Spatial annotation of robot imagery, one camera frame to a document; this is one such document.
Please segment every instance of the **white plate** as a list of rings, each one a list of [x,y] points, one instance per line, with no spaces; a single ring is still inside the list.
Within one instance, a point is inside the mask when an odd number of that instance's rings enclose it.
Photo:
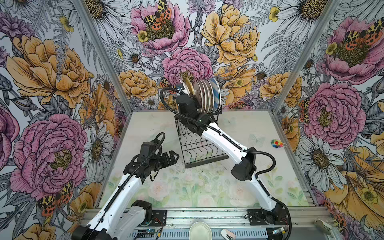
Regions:
[[[209,113],[210,106],[211,106],[211,90],[208,88],[206,82],[204,80],[201,80],[200,82],[205,90],[205,113]]]
[[[211,86],[213,88],[214,93],[214,112],[217,111],[221,106],[221,93],[220,86],[218,85],[216,79],[210,78]]]
[[[212,230],[203,222],[195,222],[189,229],[189,240],[212,240]]]
[[[207,84],[208,90],[209,90],[209,96],[210,96],[210,104],[209,104],[209,112],[213,113],[214,112],[214,90],[212,88],[212,84],[210,83],[209,80],[204,80],[205,83]]]
[[[201,86],[198,81],[193,83],[193,89],[195,91],[197,101],[201,106],[200,109],[198,109],[197,111],[200,111],[201,113],[203,113],[204,112],[203,111],[203,94],[202,94],[203,90],[201,89]]]
[[[206,90],[206,86],[203,82],[201,81],[197,81],[201,87],[201,95],[203,96],[203,102],[202,102],[202,113],[207,113],[207,90]]]

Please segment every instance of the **colorful toy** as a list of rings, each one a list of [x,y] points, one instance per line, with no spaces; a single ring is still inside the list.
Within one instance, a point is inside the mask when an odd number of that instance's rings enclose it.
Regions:
[[[272,147],[275,147],[275,148],[286,147],[286,144],[280,141],[279,139],[272,139],[271,144],[272,144]]]

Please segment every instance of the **black wire dish rack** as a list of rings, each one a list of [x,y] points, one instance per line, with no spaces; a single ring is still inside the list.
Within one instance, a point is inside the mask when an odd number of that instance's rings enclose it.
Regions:
[[[173,108],[177,110],[175,99],[173,99],[173,104]],[[217,124],[218,116],[221,113],[222,109],[220,107],[217,111],[207,115],[212,117]],[[177,115],[175,115],[175,123],[177,133],[179,135],[185,168],[197,167],[229,158],[229,156],[215,144],[186,128],[182,123],[180,123]]]

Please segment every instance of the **black mounting plate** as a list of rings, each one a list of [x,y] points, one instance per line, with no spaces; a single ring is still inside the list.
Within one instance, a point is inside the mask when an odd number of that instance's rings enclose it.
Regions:
[[[152,210],[152,216],[159,219],[161,223],[155,220],[151,220],[151,222],[148,225],[140,224],[139,227],[161,227],[161,224],[163,227],[167,223],[167,210]]]
[[[263,219],[265,218],[265,215],[264,215],[262,209],[248,209],[247,213],[248,213],[247,219],[249,220],[249,224],[251,226],[269,225],[266,221],[263,221]],[[278,218],[278,220],[275,222],[274,225],[285,226],[286,223],[282,218],[285,218],[286,215],[287,215],[286,210],[281,209],[279,212],[280,217]]]

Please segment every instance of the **table surface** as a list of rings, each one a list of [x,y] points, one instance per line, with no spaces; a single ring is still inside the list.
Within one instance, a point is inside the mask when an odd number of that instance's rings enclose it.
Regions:
[[[288,206],[308,206],[295,172],[283,148],[274,148],[272,139],[278,133],[266,111],[227,111],[218,119],[220,128],[239,143],[269,152],[276,159],[276,167],[261,178],[270,193]],[[231,159],[186,169],[181,156],[174,115],[168,111],[134,112],[123,138],[118,156],[111,168],[100,207],[105,204],[122,176],[126,164],[140,152],[141,144],[166,134],[163,152],[180,154],[177,164],[161,169],[154,182],[146,179],[128,206],[136,200],[152,203],[153,207],[258,207],[255,194],[247,182],[238,181],[230,170]],[[264,155],[257,155],[257,170],[271,165]]]

